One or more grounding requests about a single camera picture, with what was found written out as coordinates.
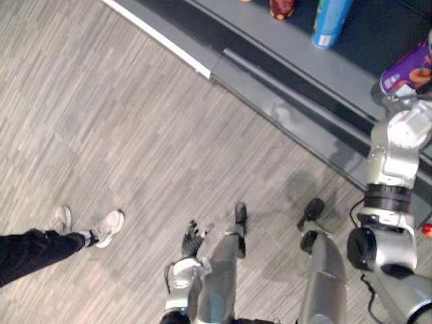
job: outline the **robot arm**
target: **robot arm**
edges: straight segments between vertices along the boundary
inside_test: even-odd
[[[432,102],[410,94],[404,98],[409,99],[387,101],[398,109],[372,131],[367,191],[357,216],[361,227],[348,238],[348,259],[364,271],[396,323],[432,323],[432,281],[414,274],[417,253],[409,214],[419,149],[432,128]]]
[[[169,295],[160,324],[189,324],[195,318],[198,295],[202,288],[201,279],[210,271],[209,265],[204,266],[196,258],[196,254],[212,228],[213,224],[201,235],[197,235],[195,221],[189,223],[182,242],[183,257],[173,264],[171,284],[166,277]]]

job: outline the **black cable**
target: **black cable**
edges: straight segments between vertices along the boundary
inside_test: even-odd
[[[377,322],[378,324],[384,324],[384,322],[381,322],[381,321],[380,321],[380,320],[379,320],[379,319],[378,319],[378,318],[373,314],[373,311],[372,311],[372,306],[373,306],[373,302],[374,302],[374,300],[375,300],[375,295],[376,295],[375,290],[373,289],[371,283],[366,279],[366,276],[365,276],[364,274],[362,274],[360,280],[363,281],[364,284],[366,284],[367,289],[371,292],[371,299],[369,300],[369,303],[368,303],[368,305],[367,305],[367,310],[368,310],[370,316],[371,316],[371,317],[373,318],[373,320],[374,320],[375,322]]]
[[[358,225],[357,225],[357,223],[355,222],[355,220],[354,220],[354,217],[352,216],[352,212],[355,210],[355,208],[359,205],[359,204],[361,204],[363,201],[365,201],[365,199],[363,198],[362,200],[360,200],[360,201],[358,201],[353,207],[351,207],[351,210],[350,210],[350,218],[351,218],[351,222],[354,224],[354,226],[356,227],[356,228],[358,228]]]
[[[171,289],[169,288],[169,270],[173,265],[175,265],[175,262],[168,264],[163,271],[163,277],[165,279],[165,286],[167,287],[168,294],[171,293]]]

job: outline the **red object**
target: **red object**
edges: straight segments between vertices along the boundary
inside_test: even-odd
[[[296,0],[270,0],[270,13],[277,20],[291,17]]]
[[[432,224],[424,224],[421,231],[427,238],[432,238]]]

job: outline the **gray shelf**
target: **gray shelf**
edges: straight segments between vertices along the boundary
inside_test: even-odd
[[[381,46],[368,55],[355,55],[358,52],[358,48],[353,47],[355,42],[346,39],[353,39],[352,32],[367,32],[358,31],[354,18],[348,17],[344,38],[337,46],[323,51],[315,48],[310,40],[317,0],[310,0],[306,9],[300,6],[302,0],[298,0],[299,6],[293,16],[296,18],[291,22],[274,20],[268,14],[268,0],[254,0],[254,3],[239,0],[102,1],[140,28],[142,24],[137,19],[149,25],[163,36],[156,36],[158,41],[166,38],[167,42],[161,41],[165,46],[175,44],[180,52],[209,71],[206,77],[222,83],[281,131],[364,188],[369,131],[362,124],[371,127],[385,113],[384,108],[372,100],[370,91],[382,67],[391,65],[400,54],[392,51],[384,55],[382,51],[386,48]],[[247,28],[255,33],[254,37],[246,34]],[[392,45],[404,53],[415,42],[412,37],[396,45],[392,42]],[[273,45],[277,45],[276,49],[267,47]],[[431,203],[427,198],[430,191],[429,181],[416,182],[412,197],[416,225],[431,216]]]
[[[370,96],[379,73],[423,40],[430,28],[429,21],[399,3],[369,1],[353,6],[339,43],[332,50],[322,50],[311,42],[316,1],[298,1],[294,15],[285,22],[269,15],[268,1],[185,1],[359,115],[374,120],[385,115],[385,109]]]

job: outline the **blue can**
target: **blue can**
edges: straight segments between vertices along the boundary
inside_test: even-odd
[[[320,0],[315,19],[313,43],[323,49],[338,41],[352,0]]]

